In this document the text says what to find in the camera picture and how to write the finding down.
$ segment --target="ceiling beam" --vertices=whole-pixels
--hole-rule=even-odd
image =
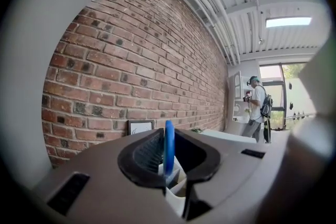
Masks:
[[[272,7],[279,7],[285,5],[297,5],[298,7],[303,6],[320,6],[323,7],[323,3],[319,0],[259,0],[259,10],[264,11]],[[229,17],[239,16],[246,13],[251,13],[257,11],[257,2],[251,1],[247,3],[242,3],[230,8],[227,8],[226,13]],[[216,13],[219,20],[223,20],[223,16],[220,12]]]
[[[264,59],[272,57],[288,57],[288,56],[312,56],[317,53],[320,48],[299,48],[299,49],[280,49],[252,52],[240,55],[241,61]]]

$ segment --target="white cabinet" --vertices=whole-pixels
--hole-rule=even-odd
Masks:
[[[229,78],[229,104],[226,133],[241,135],[245,124],[249,121],[249,104],[243,97],[253,88],[246,82],[249,77],[243,77],[239,72]]]

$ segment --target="red brick wall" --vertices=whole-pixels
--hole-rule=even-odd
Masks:
[[[60,165],[120,138],[128,119],[222,130],[227,66],[182,0],[93,0],[69,25],[47,71],[42,122]]]

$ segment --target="blue brush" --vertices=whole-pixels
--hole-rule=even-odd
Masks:
[[[166,121],[163,151],[163,174],[169,177],[173,172],[175,156],[175,129],[172,121]]]

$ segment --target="gray pants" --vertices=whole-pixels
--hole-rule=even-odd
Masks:
[[[255,138],[258,143],[260,129],[261,129],[260,122],[249,120],[241,136]]]

